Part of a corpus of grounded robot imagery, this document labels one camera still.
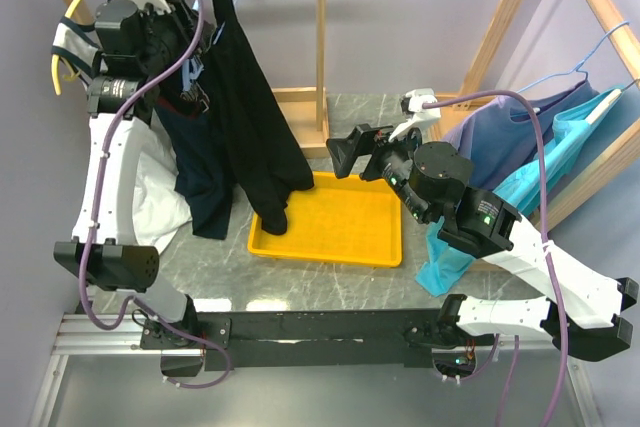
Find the light blue hanger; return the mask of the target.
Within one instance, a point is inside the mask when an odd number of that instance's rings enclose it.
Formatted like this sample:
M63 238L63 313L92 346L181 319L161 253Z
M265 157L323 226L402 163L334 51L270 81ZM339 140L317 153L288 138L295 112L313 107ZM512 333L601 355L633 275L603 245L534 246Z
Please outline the light blue hanger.
M233 4L236 5L239 0L233 0ZM225 23L221 25L217 25L214 31L213 36L210 38L209 45L215 45L218 43L219 38L221 37L224 31ZM200 55L194 53L191 57L189 57L181 66L181 80L182 80L182 92L186 94L193 87L195 82L198 80L202 71L204 70L204 66L202 61L200 60Z

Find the black tank top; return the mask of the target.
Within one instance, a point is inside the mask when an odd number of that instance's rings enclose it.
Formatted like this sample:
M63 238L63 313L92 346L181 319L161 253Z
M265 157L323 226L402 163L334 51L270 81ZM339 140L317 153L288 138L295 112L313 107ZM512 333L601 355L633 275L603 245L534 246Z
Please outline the black tank top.
M240 25L234 0L211 4L216 27L204 39L200 78L238 184L263 230L283 235L289 196L311 189L313 173Z

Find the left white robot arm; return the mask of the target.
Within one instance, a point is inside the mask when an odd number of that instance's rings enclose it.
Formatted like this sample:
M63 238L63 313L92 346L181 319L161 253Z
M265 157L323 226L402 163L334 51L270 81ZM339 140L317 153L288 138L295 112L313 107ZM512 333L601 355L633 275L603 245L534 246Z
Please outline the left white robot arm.
M81 212L68 241L58 241L54 258L78 279L84 313L102 330L119 327L100 320L88 289L124 294L125 305L145 313L144 328L176 348L202 339L193 299L159 272L159 254L138 243L133 197L141 148L150 134L160 84L179 71L198 48L203 20L183 0L167 8L131 0L99 7L95 31L100 50L88 88L90 159Z

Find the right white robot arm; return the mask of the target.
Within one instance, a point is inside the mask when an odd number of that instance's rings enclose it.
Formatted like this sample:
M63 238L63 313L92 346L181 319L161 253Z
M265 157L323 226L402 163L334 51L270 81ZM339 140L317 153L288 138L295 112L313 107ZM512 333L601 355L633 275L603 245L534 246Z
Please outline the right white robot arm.
M415 129L397 141L391 131L360 124L345 138L329 139L335 176L348 176L358 157L369 156L361 180L385 181L417 223L442 224L437 236L447 246L508 271L541 294L507 301L450 294L427 339L453 348L482 336L520 336L548 340L589 362L630 348L633 326L622 313L637 303L637 282L606 277L544 241L515 207L470 186L473 164L449 143L423 143Z

